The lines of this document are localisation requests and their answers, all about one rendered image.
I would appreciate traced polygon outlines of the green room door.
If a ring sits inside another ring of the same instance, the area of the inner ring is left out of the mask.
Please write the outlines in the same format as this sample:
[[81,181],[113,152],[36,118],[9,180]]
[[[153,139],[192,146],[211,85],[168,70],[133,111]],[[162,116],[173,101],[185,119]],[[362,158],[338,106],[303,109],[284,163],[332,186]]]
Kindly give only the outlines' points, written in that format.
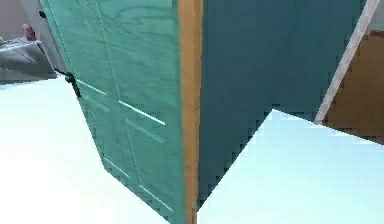
[[189,224],[177,0],[40,3],[104,169],[168,224]]

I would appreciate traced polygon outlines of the small reddish-brown object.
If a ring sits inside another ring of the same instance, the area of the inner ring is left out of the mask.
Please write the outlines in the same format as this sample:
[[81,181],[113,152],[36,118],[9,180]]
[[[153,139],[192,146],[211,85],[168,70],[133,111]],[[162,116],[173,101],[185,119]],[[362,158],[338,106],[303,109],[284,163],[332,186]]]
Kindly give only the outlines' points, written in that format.
[[25,38],[28,41],[36,41],[37,40],[36,33],[35,33],[35,31],[31,25],[23,24],[22,25],[22,31],[24,33]]

